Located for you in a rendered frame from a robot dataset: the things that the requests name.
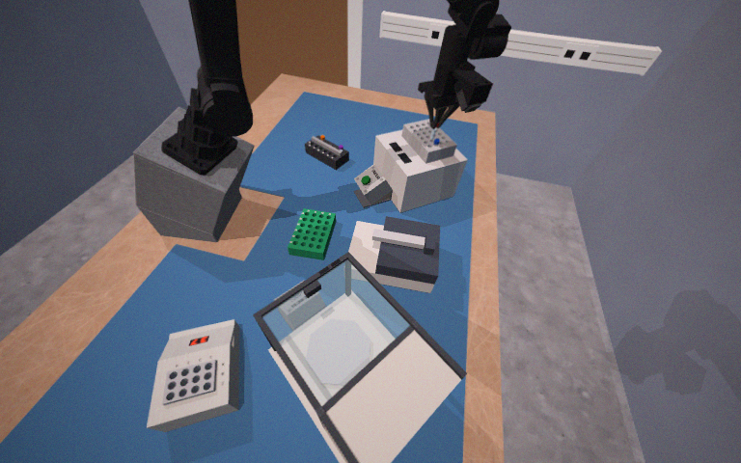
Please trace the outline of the green tube rack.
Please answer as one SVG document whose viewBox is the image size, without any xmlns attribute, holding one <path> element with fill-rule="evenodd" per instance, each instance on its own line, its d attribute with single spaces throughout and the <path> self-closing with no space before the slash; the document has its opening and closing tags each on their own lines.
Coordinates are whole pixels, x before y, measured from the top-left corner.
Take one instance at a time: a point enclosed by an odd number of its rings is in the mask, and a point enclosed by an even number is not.
<svg viewBox="0 0 741 463">
<path fill-rule="evenodd" d="M 289 242 L 288 253 L 324 260 L 335 224 L 336 213 L 303 208 Z"/>
</svg>

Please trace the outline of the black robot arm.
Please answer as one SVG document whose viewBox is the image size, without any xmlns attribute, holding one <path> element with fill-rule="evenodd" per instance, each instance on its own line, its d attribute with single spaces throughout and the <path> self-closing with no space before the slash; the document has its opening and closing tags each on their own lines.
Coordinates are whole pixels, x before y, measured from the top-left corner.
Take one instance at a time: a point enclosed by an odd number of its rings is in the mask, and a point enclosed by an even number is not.
<svg viewBox="0 0 741 463">
<path fill-rule="evenodd" d="M 191 88 L 178 133 L 162 142 L 161 150 L 204 176 L 236 149 L 234 136 L 251 129 L 253 112 L 242 78 L 236 0 L 188 1 L 201 61 L 198 88 Z M 499 57 L 511 26 L 496 14 L 499 0 L 447 1 L 455 25 L 445 29 L 439 58 L 457 66 L 439 64 L 433 90 L 440 96 L 457 95 L 461 111 L 473 112 L 486 102 L 493 83 L 467 59 Z"/>
</svg>

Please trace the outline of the blue bench mat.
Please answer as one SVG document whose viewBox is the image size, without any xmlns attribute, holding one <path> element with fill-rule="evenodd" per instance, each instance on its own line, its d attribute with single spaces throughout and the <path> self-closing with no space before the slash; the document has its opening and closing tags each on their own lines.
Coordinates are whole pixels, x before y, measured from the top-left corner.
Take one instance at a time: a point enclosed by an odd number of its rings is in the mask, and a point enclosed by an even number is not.
<svg viewBox="0 0 741 463">
<path fill-rule="evenodd" d="M 440 226 L 431 293 L 382 285 L 466 371 L 478 124 L 440 128 L 468 159 L 453 197 L 399 212 L 362 207 L 357 176 L 375 136 L 429 115 L 303 92 L 252 153 L 240 187 L 284 197 L 243 260 L 176 244 L 0 443 L 0 463 L 339 463 L 269 353 L 253 314 L 349 251 L 356 222 Z M 335 170 L 313 136 L 349 151 Z M 324 260 L 292 256 L 303 208 L 336 213 Z M 169 335 L 235 320 L 239 410 L 168 432 L 147 428 Z M 463 463 L 466 376 L 391 463 Z"/>
</svg>

